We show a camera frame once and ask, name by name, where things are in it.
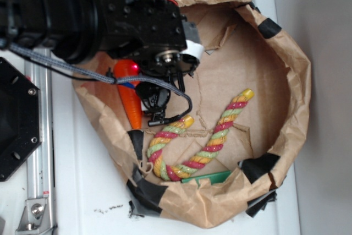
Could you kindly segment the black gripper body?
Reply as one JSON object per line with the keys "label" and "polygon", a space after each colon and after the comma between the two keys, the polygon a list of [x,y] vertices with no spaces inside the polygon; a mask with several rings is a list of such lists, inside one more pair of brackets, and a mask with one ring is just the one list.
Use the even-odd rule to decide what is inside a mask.
{"label": "black gripper body", "polygon": [[107,53],[113,59],[132,59],[149,76],[193,75],[200,56],[187,51],[200,38],[171,0],[120,0],[114,19],[116,40]]}

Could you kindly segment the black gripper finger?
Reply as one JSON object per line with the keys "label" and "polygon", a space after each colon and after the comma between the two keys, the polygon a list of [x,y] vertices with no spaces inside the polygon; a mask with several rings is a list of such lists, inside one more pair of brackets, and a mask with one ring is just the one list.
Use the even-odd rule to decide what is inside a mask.
{"label": "black gripper finger", "polygon": [[184,82],[184,75],[182,72],[177,72],[177,73],[171,75],[168,78],[168,81],[171,85],[173,85],[175,88],[177,88],[181,92],[186,91],[186,86],[185,86],[185,82]]}
{"label": "black gripper finger", "polygon": [[171,92],[166,88],[148,82],[139,83],[135,92],[141,100],[144,115],[151,117],[151,121],[163,121]]}

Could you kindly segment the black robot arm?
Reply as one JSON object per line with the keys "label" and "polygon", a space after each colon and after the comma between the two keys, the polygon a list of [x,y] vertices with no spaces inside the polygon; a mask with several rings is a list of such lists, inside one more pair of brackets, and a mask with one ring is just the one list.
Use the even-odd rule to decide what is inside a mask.
{"label": "black robot arm", "polygon": [[204,50],[195,24],[172,0],[1,0],[1,48],[24,57],[47,48],[63,68],[99,51],[133,60],[136,77],[102,81],[137,81],[150,126],[179,119],[166,118],[167,103],[171,93],[184,96],[183,77],[193,74]]}

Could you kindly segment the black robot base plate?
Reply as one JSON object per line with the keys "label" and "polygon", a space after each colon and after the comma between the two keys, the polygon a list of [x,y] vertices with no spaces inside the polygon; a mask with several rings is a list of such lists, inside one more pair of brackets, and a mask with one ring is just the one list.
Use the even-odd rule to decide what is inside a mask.
{"label": "black robot base plate", "polygon": [[40,145],[40,89],[1,58],[1,182]]}

